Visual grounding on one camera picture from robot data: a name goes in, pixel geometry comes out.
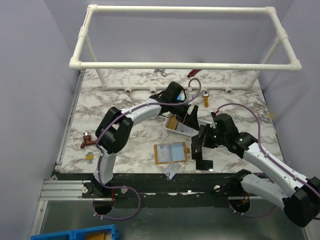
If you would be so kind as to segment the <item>white credit card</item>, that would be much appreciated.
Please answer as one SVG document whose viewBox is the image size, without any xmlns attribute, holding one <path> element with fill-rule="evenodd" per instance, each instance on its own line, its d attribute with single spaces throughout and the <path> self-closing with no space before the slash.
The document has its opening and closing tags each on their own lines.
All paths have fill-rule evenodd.
<svg viewBox="0 0 320 240">
<path fill-rule="evenodd" d="M 167 180 L 172 180 L 173 177 L 179 172 L 181 165 L 179 163 L 170 163 L 163 171 Z"/>
</svg>

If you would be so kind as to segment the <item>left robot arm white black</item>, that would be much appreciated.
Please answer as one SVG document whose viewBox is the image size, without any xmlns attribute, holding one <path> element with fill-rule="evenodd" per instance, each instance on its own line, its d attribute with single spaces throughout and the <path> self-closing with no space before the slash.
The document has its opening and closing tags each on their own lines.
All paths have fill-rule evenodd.
<svg viewBox="0 0 320 240">
<path fill-rule="evenodd" d="M 127 109 L 111 107 L 100 122 L 95 131 L 96 147 L 99 150 L 99 158 L 94 177 L 97 182 L 93 191 L 101 198 L 107 197 L 111 191 L 109 182 L 113 179 L 113 169 L 117 157 L 127 144 L 132 128 L 145 120 L 171 113 L 178 122 L 194 130 L 199 130 L 198 105 L 194 105 L 192 111 L 190 103 L 201 93 L 202 85 L 196 95 L 190 100 L 178 99 L 179 95 L 186 91 L 177 82 L 172 81 L 165 90 L 151 95 L 146 101 Z"/>
</svg>

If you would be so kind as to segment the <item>white plastic basket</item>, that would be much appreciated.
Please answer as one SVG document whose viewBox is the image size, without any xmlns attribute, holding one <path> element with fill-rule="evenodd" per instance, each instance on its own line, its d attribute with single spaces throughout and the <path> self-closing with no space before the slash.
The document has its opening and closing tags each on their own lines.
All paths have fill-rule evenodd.
<svg viewBox="0 0 320 240">
<path fill-rule="evenodd" d="M 171 130 L 166 128 L 166 123 L 168 122 L 168 118 L 166 118 L 165 122 L 164 122 L 164 129 L 167 130 L 168 132 L 174 133 L 174 134 L 178 134 L 178 135 L 182 135 L 182 136 L 186 136 L 186 137 L 193 137 L 195 135 L 199 134 L 199 130 L 195 130 L 191 127 L 186 126 L 185 124 L 183 124 L 182 122 L 178 121 L 176 130 Z"/>
</svg>

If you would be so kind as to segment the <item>black credit card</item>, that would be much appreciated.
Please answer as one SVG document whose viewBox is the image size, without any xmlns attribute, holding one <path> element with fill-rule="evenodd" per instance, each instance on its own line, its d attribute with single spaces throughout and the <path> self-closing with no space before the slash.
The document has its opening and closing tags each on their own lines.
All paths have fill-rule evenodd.
<svg viewBox="0 0 320 240">
<path fill-rule="evenodd" d="M 199 171 L 210 171 L 214 170 L 214 163 L 212 160 L 203 159 L 201 151 L 195 154 L 195 169 Z"/>
<path fill-rule="evenodd" d="M 191 144 L 191 157 L 193 160 L 202 160 L 203 154 L 202 154 L 202 146 L 198 145 L 197 143 Z"/>
</svg>

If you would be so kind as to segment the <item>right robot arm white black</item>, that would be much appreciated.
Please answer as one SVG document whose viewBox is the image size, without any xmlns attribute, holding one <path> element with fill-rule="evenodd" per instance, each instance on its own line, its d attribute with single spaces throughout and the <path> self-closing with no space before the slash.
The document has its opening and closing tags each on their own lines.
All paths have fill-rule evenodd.
<svg viewBox="0 0 320 240">
<path fill-rule="evenodd" d="M 191 139 L 192 152 L 198 154 L 203 147 L 225 147 L 269 177 L 265 180 L 248 170 L 239 171 L 230 183 L 230 191 L 234 195 L 241 196 L 247 192 L 259 196 L 282 209 L 292 223 L 302 228 L 319 215 L 319 178 L 308 178 L 284 164 L 253 135 L 240 132 L 228 114 L 213 114 L 212 119 L 212 123 L 195 123 L 198 133 Z"/>
</svg>

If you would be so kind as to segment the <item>tan leather card holder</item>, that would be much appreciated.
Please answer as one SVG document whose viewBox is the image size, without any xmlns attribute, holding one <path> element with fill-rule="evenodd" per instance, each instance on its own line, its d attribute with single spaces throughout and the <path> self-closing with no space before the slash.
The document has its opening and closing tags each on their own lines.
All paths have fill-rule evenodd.
<svg viewBox="0 0 320 240">
<path fill-rule="evenodd" d="M 185 142 L 155 144 L 153 148 L 156 165 L 187 162 L 191 153 Z"/>
</svg>

